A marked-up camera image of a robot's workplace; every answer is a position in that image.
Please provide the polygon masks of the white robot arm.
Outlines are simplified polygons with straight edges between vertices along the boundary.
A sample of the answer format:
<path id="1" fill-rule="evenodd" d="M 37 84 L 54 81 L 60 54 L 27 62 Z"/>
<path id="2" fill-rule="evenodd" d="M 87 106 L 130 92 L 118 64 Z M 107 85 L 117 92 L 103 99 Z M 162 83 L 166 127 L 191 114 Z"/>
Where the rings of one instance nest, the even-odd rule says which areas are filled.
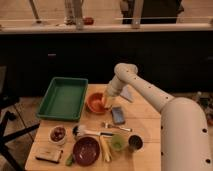
<path id="1" fill-rule="evenodd" d="M 137 75 L 134 64 L 118 63 L 104 92 L 112 106 L 126 85 L 161 114 L 161 171 L 213 171 L 207 119 L 194 100 L 174 97 Z"/>

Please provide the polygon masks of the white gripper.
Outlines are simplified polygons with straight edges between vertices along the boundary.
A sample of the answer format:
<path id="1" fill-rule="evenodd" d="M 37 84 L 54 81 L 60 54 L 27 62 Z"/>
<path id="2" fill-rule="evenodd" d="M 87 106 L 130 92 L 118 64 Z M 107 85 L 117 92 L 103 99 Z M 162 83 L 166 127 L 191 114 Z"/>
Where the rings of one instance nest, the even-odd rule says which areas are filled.
<path id="1" fill-rule="evenodd" d="M 110 109 L 115 101 L 115 97 L 119 96 L 125 84 L 119 79 L 112 79 L 106 88 L 106 93 L 110 96 L 107 99 L 107 95 L 103 93 L 102 95 L 102 105 L 104 108 Z"/>

